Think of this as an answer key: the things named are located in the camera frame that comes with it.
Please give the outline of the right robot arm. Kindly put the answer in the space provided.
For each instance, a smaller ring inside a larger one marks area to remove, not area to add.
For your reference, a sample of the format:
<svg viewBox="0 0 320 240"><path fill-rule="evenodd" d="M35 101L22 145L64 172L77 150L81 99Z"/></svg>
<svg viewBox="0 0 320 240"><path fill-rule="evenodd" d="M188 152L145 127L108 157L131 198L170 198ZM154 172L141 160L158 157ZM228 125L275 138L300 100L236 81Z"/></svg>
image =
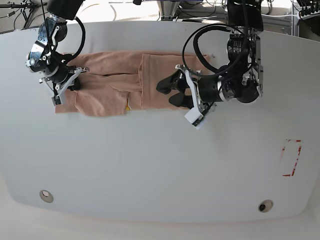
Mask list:
<svg viewBox="0 0 320 240"><path fill-rule="evenodd" d="M85 45L85 26L77 17L82 4L82 0L48 1L46 9L49 15L42 14L44 23L40 26L37 39L26 57L27 68L32 73L43 74L39 83L46 84L55 106L64 103L66 90L80 89L78 76L89 70L86 67L68 66L68 63L81 53ZM75 20L81 28L80 46L74 54L61 54L57 52L58 43L67 36L67 21L72 20Z"/></svg>

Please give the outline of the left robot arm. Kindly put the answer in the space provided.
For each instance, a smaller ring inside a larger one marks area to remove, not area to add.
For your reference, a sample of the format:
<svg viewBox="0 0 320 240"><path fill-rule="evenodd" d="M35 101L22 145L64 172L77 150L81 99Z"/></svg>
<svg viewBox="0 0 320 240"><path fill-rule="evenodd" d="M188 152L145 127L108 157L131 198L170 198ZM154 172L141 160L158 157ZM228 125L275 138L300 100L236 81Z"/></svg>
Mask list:
<svg viewBox="0 0 320 240"><path fill-rule="evenodd" d="M187 108L195 117L192 123L204 120L208 113L214 111L217 103L235 99L249 104L262 96L259 33L263 32L264 24L261 4L260 0L228 0L227 23L203 26L188 37L196 57L211 74L191 70L184 60L182 65L175 67L174 74L157 84L157 91L164 95L173 90L178 92L169 98L169 103ZM220 68L211 65L199 47L200 37L211 31L229 33L226 46L229 63Z"/></svg>

